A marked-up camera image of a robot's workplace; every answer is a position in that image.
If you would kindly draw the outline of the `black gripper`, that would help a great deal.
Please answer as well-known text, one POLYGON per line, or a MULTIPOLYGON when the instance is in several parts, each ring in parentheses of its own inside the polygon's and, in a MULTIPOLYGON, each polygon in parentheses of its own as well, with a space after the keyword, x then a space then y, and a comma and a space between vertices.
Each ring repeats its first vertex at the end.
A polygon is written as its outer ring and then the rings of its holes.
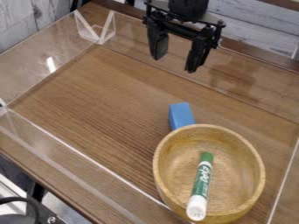
POLYGON ((192 39, 184 67, 189 74, 204 64, 211 48, 219 47, 221 30, 227 26, 208 13, 208 4, 209 0, 144 0, 150 56, 159 60, 167 54, 168 33, 192 39))

